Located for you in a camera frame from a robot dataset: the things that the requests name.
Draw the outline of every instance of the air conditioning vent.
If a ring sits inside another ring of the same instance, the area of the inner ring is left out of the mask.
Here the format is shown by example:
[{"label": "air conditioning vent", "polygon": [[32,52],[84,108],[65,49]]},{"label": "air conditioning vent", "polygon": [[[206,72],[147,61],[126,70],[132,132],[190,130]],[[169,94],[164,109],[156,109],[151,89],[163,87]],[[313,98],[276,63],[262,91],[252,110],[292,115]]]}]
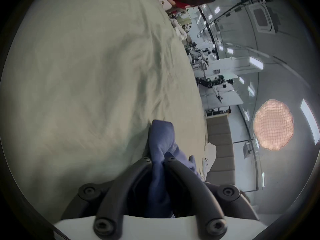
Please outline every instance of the air conditioning vent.
[{"label": "air conditioning vent", "polygon": [[270,13],[264,3],[260,2],[252,4],[249,6],[249,9],[252,13],[258,32],[266,34],[276,33]]}]

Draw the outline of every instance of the white bed sheet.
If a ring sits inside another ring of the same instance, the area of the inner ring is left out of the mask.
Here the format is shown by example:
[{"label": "white bed sheet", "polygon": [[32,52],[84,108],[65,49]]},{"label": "white bed sheet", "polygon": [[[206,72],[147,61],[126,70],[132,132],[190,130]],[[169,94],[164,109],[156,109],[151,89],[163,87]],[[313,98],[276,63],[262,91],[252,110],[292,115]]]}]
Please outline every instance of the white bed sheet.
[{"label": "white bed sheet", "polygon": [[0,85],[0,135],[18,186],[50,222],[78,188],[143,154],[153,119],[202,167],[206,123],[189,59],[158,0],[36,0]]}]

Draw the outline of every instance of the fluorescent light panel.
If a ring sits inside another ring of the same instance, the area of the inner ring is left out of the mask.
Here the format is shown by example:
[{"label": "fluorescent light panel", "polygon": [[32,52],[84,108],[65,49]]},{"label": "fluorescent light panel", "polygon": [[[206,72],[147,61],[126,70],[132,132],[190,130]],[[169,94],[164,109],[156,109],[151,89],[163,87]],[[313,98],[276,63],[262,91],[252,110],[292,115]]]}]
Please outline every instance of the fluorescent light panel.
[{"label": "fluorescent light panel", "polygon": [[249,57],[249,61],[251,64],[255,65],[257,68],[263,70],[263,63],[261,61],[251,56]]},{"label": "fluorescent light panel", "polygon": [[307,102],[304,99],[302,100],[302,104],[300,108],[304,116],[306,117],[306,120],[308,121],[308,124],[310,126],[310,129],[313,135],[314,143],[317,144],[318,141],[320,140],[319,127],[310,107],[308,106]]},{"label": "fluorescent light panel", "polygon": [[262,187],[264,188],[266,186],[266,181],[264,178],[264,172],[262,173]]},{"label": "fluorescent light panel", "polygon": [[230,48],[227,48],[226,51],[227,51],[229,54],[233,54],[233,50],[230,49]]},{"label": "fluorescent light panel", "polygon": [[248,91],[252,94],[252,96],[256,94],[250,86],[248,86]]},{"label": "fluorescent light panel", "polygon": [[259,148],[260,148],[260,145],[259,145],[258,139],[255,138],[254,140],[256,141],[256,145],[257,145],[257,147],[258,147],[258,149],[259,149]]},{"label": "fluorescent light panel", "polygon": [[242,83],[243,85],[245,84],[245,81],[243,80],[243,78],[241,76],[239,76],[239,81],[240,83]]},{"label": "fluorescent light panel", "polygon": [[214,13],[217,14],[220,11],[220,7],[218,6],[215,10]]},{"label": "fluorescent light panel", "polygon": [[245,112],[244,112],[244,114],[245,114],[245,118],[246,118],[246,120],[247,120],[247,121],[250,121],[250,116],[249,116],[248,112],[247,112],[247,111],[245,111]]}]

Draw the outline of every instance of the long dark hair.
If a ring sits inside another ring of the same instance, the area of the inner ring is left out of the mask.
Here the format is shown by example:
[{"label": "long dark hair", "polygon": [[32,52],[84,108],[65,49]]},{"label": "long dark hair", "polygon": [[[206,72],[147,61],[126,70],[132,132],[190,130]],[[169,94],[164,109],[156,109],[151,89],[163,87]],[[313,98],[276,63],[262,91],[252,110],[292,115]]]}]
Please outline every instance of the long dark hair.
[{"label": "long dark hair", "polygon": [[200,5],[203,5],[203,4],[212,3],[214,1],[215,0],[179,0],[177,2],[182,2],[182,3],[185,3],[185,4],[189,4],[191,6],[200,6]]}]

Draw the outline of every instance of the blue towel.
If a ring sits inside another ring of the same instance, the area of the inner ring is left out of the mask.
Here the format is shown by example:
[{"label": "blue towel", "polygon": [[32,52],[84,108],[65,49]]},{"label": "blue towel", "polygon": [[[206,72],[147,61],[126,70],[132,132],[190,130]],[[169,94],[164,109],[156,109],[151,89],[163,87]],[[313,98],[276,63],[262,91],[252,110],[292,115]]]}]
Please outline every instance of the blue towel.
[{"label": "blue towel", "polygon": [[199,178],[195,158],[188,160],[186,155],[175,143],[174,126],[170,122],[154,120],[149,131],[149,147],[152,160],[152,181],[148,193],[147,218],[171,218],[170,197],[166,191],[163,162],[166,158],[174,157],[190,168]]}]

